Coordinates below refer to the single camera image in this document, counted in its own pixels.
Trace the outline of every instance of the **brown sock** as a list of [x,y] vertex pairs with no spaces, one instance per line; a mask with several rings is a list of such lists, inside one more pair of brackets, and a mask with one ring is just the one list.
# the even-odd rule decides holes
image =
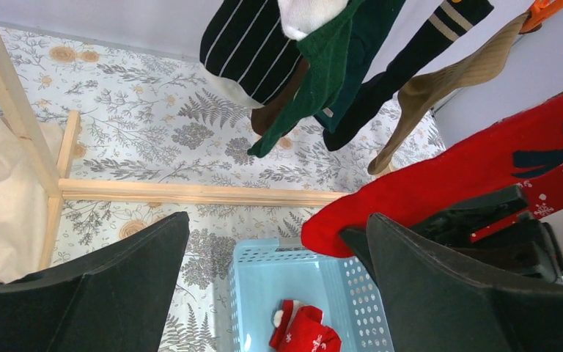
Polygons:
[[286,106],[286,104],[288,104],[289,101],[292,100],[292,98],[297,93],[299,87],[301,86],[301,82],[303,81],[303,77],[306,75],[308,69],[309,63],[306,59],[302,58],[294,75],[292,75],[292,78],[290,79],[288,84],[286,84],[286,87],[284,87],[284,90],[281,91],[277,98],[273,99],[273,101],[271,101],[266,106],[251,111],[251,128],[255,133],[263,136],[264,133],[268,131],[273,122],[275,122],[275,119],[279,116],[279,113],[282,112],[282,109]]
[[434,73],[413,77],[398,92],[402,114],[385,147],[368,166],[368,173],[377,175],[391,162],[394,152],[422,120],[427,111],[440,99],[458,88],[475,86],[495,78],[506,59],[527,13],[510,21],[480,49],[465,59]]

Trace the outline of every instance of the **black sock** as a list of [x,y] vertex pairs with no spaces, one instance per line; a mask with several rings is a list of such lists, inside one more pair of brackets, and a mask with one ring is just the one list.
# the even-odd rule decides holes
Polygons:
[[[456,39],[464,35],[493,11],[488,0],[444,1],[424,22],[409,44],[396,55],[385,72],[361,85],[353,104],[340,120],[335,132],[323,132],[329,151],[344,147],[390,100],[395,92],[418,71],[443,53]],[[458,21],[456,14],[466,21]]]

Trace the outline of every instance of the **sock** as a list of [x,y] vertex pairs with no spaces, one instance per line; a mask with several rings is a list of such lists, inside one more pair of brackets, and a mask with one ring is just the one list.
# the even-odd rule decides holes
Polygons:
[[328,131],[334,131],[330,122],[333,115],[344,115],[364,81],[372,60],[387,38],[405,0],[366,0],[353,16],[353,28],[348,44],[346,76],[342,90],[327,113],[319,111],[315,117]]
[[351,18],[364,0],[353,0],[337,17],[297,42],[309,70],[296,96],[284,107],[271,128],[247,153],[262,158],[304,117],[330,106],[342,88],[350,39]]
[[338,150],[350,142],[403,84],[491,11],[493,5],[488,0],[444,1],[396,55],[387,70],[361,85],[348,110],[334,112],[329,122],[334,129],[323,133],[327,149]]
[[224,0],[199,52],[211,85],[236,104],[252,108],[277,97],[300,58],[295,42],[284,36],[274,0]]
[[275,326],[275,332],[271,341],[268,343],[272,348],[279,348],[279,344],[286,337],[286,331],[288,326],[292,323],[297,315],[299,308],[305,307],[305,304],[301,301],[286,299],[281,303],[281,310],[278,310],[273,317],[273,325]]
[[504,69],[512,44],[527,18],[527,13],[519,15],[472,55],[434,73],[413,77],[402,86],[398,92],[402,114],[387,144],[370,162],[368,173],[377,175],[386,169],[398,147],[439,100],[455,89],[495,78]]
[[301,307],[288,327],[287,333],[279,344],[277,351],[339,351],[342,341],[332,328],[322,324],[322,316],[323,312],[316,307]]
[[340,14],[348,0],[277,0],[281,28],[293,40],[303,40]]
[[286,106],[286,104],[288,104],[288,102],[292,100],[292,97],[294,97],[297,93],[297,90],[301,85],[301,81],[303,80],[303,77],[305,77],[308,69],[309,63],[307,60],[301,59],[299,67],[292,75],[288,84],[286,84],[284,90],[281,91],[281,94],[266,106],[251,111],[251,129],[253,129],[255,133],[263,136],[264,133],[271,128],[284,106]]
[[563,163],[563,95],[497,122],[430,160],[384,175],[311,217],[303,245],[351,257],[338,232],[382,213],[405,227],[465,199],[539,177]]

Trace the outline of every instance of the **orange plastic hook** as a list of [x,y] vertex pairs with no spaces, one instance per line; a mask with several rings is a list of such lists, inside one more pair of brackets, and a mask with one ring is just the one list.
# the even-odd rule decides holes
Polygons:
[[521,29],[521,33],[530,32],[532,29],[537,28],[542,22],[551,16],[555,15],[558,11],[563,9],[563,0],[536,0],[530,6],[529,12],[531,13]]

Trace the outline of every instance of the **white wall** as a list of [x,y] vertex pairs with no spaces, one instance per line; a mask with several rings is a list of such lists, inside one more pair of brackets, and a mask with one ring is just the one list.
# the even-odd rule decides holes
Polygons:
[[563,10],[541,30],[523,36],[504,71],[485,84],[462,89],[435,118],[447,147],[494,122],[529,109],[563,90]]
[[[367,76],[386,69],[443,0],[407,0]],[[533,0],[491,0],[496,9],[422,73],[478,49]],[[169,56],[199,57],[199,41],[222,0],[0,0],[0,22]]]

